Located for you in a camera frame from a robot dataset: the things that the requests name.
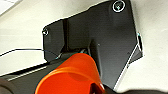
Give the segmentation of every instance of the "black plastic part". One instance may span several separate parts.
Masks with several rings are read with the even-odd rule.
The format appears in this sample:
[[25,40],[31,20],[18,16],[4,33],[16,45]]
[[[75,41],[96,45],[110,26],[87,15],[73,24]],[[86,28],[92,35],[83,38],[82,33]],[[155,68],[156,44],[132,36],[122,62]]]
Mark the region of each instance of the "black plastic part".
[[[64,19],[63,22],[62,20],[56,21],[49,25],[54,30],[49,31],[49,35],[52,36],[50,38],[54,38],[54,40],[48,44],[44,41],[44,48],[48,47],[46,50],[54,51],[54,53],[59,53],[61,46],[62,52],[88,48],[97,64],[103,84],[114,88],[138,44],[131,3],[129,0],[122,1],[125,2],[125,8],[121,12],[113,10],[116,0],[111,0]],[[132,60],[142,57],[139,53],[141,52],[138,52],[136,58]]]
[[[43,48],[47,51],[53,52],[55,55],[59,56],[63,46],[64,46],[64,27],[63,20],[51,23],[44,27],[47,30],[47,34],[43,33]],[[48,62],[54,60],[56,56],[44,52],[44,58]]]

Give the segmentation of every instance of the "white wall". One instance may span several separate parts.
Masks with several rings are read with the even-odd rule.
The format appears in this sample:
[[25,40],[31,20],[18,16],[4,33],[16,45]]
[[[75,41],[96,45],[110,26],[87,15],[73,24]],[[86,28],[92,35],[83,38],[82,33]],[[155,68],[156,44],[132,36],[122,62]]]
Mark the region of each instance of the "white wall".
[[[42,28],[87,10],[103,0],[23,0],[0,16],[0,54],[16,48],[43,48]],[[0,75],[46,62],[43,52],[15,51],[0,57]]]

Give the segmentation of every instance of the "wire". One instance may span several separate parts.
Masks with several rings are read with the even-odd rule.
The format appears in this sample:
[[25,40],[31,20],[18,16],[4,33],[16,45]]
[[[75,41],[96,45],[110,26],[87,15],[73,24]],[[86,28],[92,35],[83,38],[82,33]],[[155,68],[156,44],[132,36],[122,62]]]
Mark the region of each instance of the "wire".
[[10,50],[10,51],[7,51],[7,52],[1,54],[0,57],[6,55],[8,53],[11,53],[11,52],[14,52],[14,51],[19,51],[19,50],[38,50],[38,51],[43,51],[43,52],[51,53],[51,54],[55,55],[56,57],[58,57],[55,53],[53,53],[51,51],[43,50],[43,49],[13,49],[13,50]]

